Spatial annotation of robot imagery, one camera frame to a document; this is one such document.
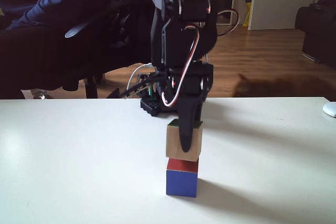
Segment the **wooden cube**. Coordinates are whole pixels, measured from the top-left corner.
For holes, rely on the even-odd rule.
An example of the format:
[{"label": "wooden cube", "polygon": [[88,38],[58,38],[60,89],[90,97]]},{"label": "wooden cube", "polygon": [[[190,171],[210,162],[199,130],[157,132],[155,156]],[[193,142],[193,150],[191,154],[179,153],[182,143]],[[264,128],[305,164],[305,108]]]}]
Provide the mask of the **wooden cube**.
[{"label": "wooden cube", "polygon": [[167,127],[166,157],[196,162],[201,153],[203,122],[194,122],[193,139],[190,150],[182,150],[178,119],[173,120]]},{"label": "wooden cube", "polygon": [[196,198],[198,161],[190,162],[169,158],[166,194]]}]

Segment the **red and blue block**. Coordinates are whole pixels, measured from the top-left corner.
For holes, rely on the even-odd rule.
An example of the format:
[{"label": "red and blue block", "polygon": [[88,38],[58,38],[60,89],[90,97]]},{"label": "red and blue block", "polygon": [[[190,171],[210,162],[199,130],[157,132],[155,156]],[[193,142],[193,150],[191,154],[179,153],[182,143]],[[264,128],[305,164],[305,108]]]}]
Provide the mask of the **red and blue block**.
[{"label": "red and blue block", "polygon": [[196,162],[169,158],[166,194],[192,197],[197,195],[198,160]]}]

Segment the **chair armrest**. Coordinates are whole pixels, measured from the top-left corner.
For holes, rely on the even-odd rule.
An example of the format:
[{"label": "chair armrest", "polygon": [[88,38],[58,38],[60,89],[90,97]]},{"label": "chair armrest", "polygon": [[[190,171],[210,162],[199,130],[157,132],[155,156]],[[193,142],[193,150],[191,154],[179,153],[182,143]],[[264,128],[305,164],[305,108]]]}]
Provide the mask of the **chair armrest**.
[{"label": "chair armrest", "polygon": [[120,0],[110,3],[105,10],[103,10],[101,13],[97,14],[96,16],[93,16],[84,22],[75,25],[72,29],[70,29],[66,34],[66,38],[71,38],[81,31],[85,30],[90,25],[94,24],[95,22],[101,20],[102,18],[108,16],[109,14],[117,11],[121,7],[129,6],[129,5],[139,5],[139,4],[153,4],[151,0]]}]

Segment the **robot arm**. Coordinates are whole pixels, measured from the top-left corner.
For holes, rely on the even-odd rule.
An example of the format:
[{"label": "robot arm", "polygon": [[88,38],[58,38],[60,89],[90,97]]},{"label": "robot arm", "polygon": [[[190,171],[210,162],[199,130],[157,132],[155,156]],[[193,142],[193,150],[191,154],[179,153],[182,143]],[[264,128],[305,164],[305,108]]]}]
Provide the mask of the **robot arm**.
[{"label": "robot arm", "polygon": [[[156,72],[130,90],[140,92],[141,107],[156,116],[177,112],[181,147],[191,148],[193,123],[213,84],[213,65],[202,62],[217,41],[217,0],[152,0],[152,65]],[[156,92],[149,83],[155,83]],[[141,88],[149,87],[150,92]]]}]

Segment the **cable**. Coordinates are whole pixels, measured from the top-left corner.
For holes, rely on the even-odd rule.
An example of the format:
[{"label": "cable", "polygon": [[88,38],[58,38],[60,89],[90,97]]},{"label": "cable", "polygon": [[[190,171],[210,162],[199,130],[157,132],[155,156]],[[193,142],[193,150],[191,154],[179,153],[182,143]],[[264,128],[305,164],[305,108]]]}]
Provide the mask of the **cable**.
[{"label": "cable", "polygon": [[151,63],[148,63],[148,64],[144,64],[142,66],[139,66],[134,72],[133,74],[131,75],[131,78],[127,84],[127,89],[126,90],[129,90],[130,89],[130,86],[131,86],[131,82],[132,82],[132,79],[133,77],[135,76],[135,74],[142,68],[154,68],[153,65]]},{"label": "cable", "polygon": [[198,42],[200,41],[200,31],[199,31],[199,29],[195,25],[189,24],[189,25],[186,25],[184,27],[184,30],[188,29],[188,28],[193,28],[193,29],[195,29],[197,31],[196,38],[195,38],[195,40],[194,40],[194,42],[193,42],[193,44],[191,46],[189,58],[187,60],[187,63],[185,64],[185,67],[184,67],[184,70],[183,70],[183,73],[182,73],[182,76],[181,76],[181,80],[180,80],[180,83],[179,83],[177,91],[176,91],[176,95],[175,95],[175,97],[173,98],[173,100],[170,103],[167,102],[166,98],[164,97],[164,91],[162,91],[161,98],[162,98],[163,104],[166,107],[172,107],[172,106],[174,106],[174,104],[176,103],[177,99],[179,98],[180,90],[181,90],[181,86],[182,86],[184,77],[185,77],[185,75],[186,75],[186,73],[188,71],[188,68],[190,66],[191,61],[193,60],[193,57],[194,57],[194,54],[195,54]]},{"label": "cable", "polygon": [[143,87],[144,85],[146,85],[147,83],[155,83],[155,82],[160,82],[160,81],[165,81],[166,79],[164,77],[151,77],[151,78],[147,78],[142,82],[139,82],[138,84],[132,86],[129,90],[126,90],[125,92],[121,93],[119,95],[120,98],[130,94],[133,91],[136,91],[137,89]]},{"label": "cable", "polygon": [[235,13],[235,14],[237,15],[237,21],[236,21],[236,23],[234,24],[233,28],[231,28],[229,31],[226,31],[226,32],[223,33],[223,34],[219,34],[219,35],[217,35],[218,37],[219,37],[219,36],[223,36],[223,35],[227,35],[227,34],[231,33],[233,30],[235,30],[235,29],[237,28],[237,26],[238,26],[238,24],[239,24],[239,21],[240,21],[240,16],[239,16],[238,12],[237,12],[236,10],[234,10],[234,9],[226,9],[226,10],[222,10],[222,11],[220,11],[220,12],[218,13],[218,15],[220,15],[220,14],[222,14],[222,13]]}]

